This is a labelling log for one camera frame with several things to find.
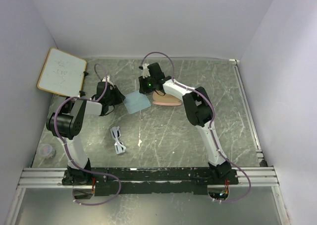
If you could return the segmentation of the pink glasses case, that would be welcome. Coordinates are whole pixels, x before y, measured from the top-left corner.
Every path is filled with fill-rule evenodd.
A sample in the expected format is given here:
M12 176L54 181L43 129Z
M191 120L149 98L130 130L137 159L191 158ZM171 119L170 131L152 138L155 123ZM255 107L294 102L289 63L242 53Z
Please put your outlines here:
M182 101L175 96L169 95L169 94L162 94L153 92L153 104L159 105L159 106L180 106L182 105Z

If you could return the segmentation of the light blue cleaning cloth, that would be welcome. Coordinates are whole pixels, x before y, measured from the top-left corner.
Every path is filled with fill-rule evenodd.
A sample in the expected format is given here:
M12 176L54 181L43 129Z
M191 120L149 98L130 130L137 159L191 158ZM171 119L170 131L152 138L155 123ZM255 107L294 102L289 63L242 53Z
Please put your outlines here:
M139 91L125 95L123 103L129 114L137 113L151 106L151 102L147 96L139 93Z

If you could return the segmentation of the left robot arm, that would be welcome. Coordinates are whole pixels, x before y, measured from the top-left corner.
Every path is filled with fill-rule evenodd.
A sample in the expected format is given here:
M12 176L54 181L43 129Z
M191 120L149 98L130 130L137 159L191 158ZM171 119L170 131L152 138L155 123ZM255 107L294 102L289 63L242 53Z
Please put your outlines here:
M106 116L110 108L115 108L124 100L125 96L116 85L101 81L92 97L61 97L50 110L46 128L59 140L68 160L63 185L86 185L93 178L91 162L79 136L84 116Z

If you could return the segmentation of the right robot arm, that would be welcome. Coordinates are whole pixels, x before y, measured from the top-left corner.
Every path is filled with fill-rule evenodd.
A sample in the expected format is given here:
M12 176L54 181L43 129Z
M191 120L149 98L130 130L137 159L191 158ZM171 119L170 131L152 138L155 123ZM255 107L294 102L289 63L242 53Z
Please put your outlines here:
M197 128L206 148L211 181L215 184L223 183L232 167L218 139L214 108L205 89L189 87L171 76L165 76L157 62L145 63L139 68L142 71L139 77L141 94L160 91L182 101L188 121Z

